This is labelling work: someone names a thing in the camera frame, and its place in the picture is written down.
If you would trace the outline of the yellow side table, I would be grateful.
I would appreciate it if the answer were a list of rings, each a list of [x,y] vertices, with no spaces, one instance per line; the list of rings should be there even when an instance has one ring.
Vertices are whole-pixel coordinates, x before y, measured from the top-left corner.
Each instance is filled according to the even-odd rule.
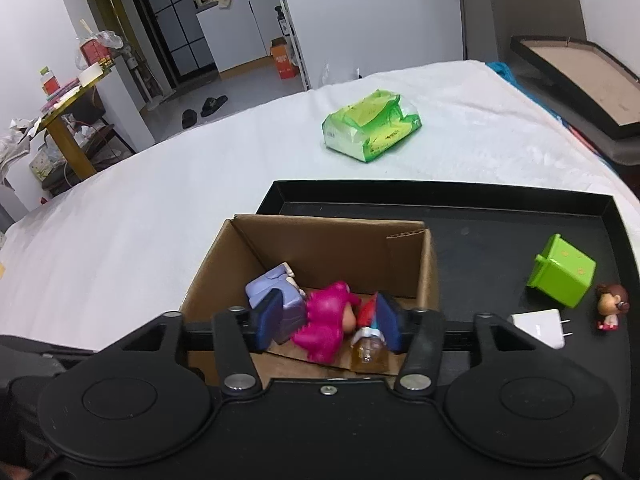
[[[84,96],[99,81],[112,71],[112,61],[94,63],[83,70],[78,79],[56,99],[52,99],[50,107],[41,114],[36,132],[46,130],[60,150],[65,161],[81,180],[86,180],[96,174],[92,163],[76,142],[70,127],[66,125],[63,116],[68,109]]]

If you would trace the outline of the grey chair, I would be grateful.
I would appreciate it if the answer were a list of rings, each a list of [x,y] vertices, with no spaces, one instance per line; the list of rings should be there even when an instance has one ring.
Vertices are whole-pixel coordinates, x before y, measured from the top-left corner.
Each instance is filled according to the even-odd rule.
[[[580,0],[461,0],[465,55],[471,60],[499,62],[514,84],[546,110],[573,127],[590,148],[619,170],[639,165],[639,135],[614,140],[578,110],[565,92],[511,50],[514,36],[557,36],[594,42],[624,63],[602,41],[589,39]]]

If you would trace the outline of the orange carton on floor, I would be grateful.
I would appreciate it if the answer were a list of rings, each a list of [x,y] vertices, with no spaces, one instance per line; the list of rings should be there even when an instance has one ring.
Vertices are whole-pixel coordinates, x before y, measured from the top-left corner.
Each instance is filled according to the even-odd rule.
[[[298,75],[298,68],[293,61],[291,48],[284,37],[271,41],[270,52],[281,79],[290,79]]]

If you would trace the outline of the green square tin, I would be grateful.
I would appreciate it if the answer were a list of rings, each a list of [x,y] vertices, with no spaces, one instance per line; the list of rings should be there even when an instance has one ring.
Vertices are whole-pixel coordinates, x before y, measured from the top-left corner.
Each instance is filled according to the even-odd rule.
[[[536,255],[526,286],[574,308],[590,289],[596,269],[593,259],[555,233]]]

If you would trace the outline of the lilac cube toy figure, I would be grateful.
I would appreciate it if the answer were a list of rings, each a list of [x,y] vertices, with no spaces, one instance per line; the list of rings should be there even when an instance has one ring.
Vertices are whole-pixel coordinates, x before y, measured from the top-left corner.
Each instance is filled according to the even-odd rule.
[[[306,292],[292,268],[282,262],[245,285],[250,307],[257,312],[258,337],[287,342],[306,322]]]

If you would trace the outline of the white charger plug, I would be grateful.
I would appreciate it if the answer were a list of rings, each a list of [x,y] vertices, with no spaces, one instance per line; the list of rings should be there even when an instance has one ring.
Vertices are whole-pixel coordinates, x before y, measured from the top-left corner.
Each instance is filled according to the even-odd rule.
[[[565,339],[573,335],[565,330],[567,320],[558,309],[511,314],[509,322],[555,350],[564,348]]]

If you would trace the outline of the brown cardboard box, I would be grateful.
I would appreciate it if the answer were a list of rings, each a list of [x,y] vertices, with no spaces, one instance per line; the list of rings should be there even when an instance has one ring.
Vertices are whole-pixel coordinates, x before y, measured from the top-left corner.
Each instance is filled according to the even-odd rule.
[[[183,301],[189,322],[246,306],[245,285],[286,262],[305,290],[344,281],[362,300],[387,292],[406,309],[438,307],[433,235],[423,223],[238,214],[222,225]]]

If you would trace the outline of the green tissue pack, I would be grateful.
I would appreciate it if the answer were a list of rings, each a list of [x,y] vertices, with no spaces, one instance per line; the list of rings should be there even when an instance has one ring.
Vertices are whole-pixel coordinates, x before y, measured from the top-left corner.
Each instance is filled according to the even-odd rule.
[[[372,162],[421,127],[421,117],[409,101],[399,93],[375,90],[326,116],[322,134],[330,150]]]

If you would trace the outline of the black shallow tray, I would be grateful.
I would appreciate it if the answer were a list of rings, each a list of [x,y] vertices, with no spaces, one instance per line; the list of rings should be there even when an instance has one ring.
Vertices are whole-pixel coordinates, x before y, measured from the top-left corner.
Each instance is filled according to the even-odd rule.
[[[277,181],[258,214],[421,220],[435,241],[439,305],[446,318],[501,316],[553,307],[525,283],[548,238],[559,233],[597,263],[598,284],[619,282],[631,311],[599,335],[594,296],[564,314],[572,336],[563,354],[604,378],[620,402],[620,423],[604,454],[639,475],[639,275],[622,217],[608,195],[435,181]]]

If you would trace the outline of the red-haired figure with jar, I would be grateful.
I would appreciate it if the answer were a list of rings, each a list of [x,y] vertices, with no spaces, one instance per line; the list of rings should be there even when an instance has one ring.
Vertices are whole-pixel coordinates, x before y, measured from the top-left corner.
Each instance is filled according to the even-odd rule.
[[[376,292],[356,311],[356,328],[349,341],[350,369],[360,375],[397,374],[396,363],[387,348],[385,336],[378,327]]]

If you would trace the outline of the brown-haired girl figurine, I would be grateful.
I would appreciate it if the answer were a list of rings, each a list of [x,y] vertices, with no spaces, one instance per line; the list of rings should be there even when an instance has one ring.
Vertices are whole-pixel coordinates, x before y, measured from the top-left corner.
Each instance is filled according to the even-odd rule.
[[[596,287],[597,329],[602,332],[618,330],[620,317],[629,311],[628,292],[620,284],[602,284]]]

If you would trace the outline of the white table cloth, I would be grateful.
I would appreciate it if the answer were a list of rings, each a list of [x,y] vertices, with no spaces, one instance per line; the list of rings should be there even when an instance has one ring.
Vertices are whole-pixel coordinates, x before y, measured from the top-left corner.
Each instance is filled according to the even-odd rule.
[[[422,128],[375,162],[328,150],[323,119],[376,89]],[[120,162],[9,228],[3,333],[99,350],[180,308],[222,222],[275,180],[503,183],[614,197],[632,240],[639,202],[542,107],[481,62],[436,63],[294,94],[193,128]]]

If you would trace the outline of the magenta dinosaur figure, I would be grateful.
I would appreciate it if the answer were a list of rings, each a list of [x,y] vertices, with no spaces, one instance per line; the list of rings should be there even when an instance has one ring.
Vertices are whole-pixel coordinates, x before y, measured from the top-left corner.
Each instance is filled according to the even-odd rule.
[[[306,324],[292,336],[307,360],[330,365],[340,353],[343,340],[356,328],[355,309],[361,299],[346,282],[338,281],[311,292],[306,301]]]

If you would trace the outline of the black slipper pair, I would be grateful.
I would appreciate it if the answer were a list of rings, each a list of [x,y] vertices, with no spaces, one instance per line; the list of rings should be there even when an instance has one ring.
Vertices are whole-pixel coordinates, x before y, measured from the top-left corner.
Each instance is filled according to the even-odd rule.
[[[196,114],[195,110],[188,108],[182,113],[181,125],[183,129],[192,128],[197,122],[198,117],[206,118],[212,116],[219,110],[224,104],[228,102],[228,96],[223,94],[216,98],[207,98],[202,105],[200,114]]]

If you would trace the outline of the white kitchen cabinet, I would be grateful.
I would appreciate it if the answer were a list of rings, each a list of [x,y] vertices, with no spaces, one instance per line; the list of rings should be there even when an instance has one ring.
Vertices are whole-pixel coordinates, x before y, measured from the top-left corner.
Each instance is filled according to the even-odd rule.
[[[271,54],[273,40],[283,36],[276,7],[281,0],[230,0],[196,12],[219,73]]]

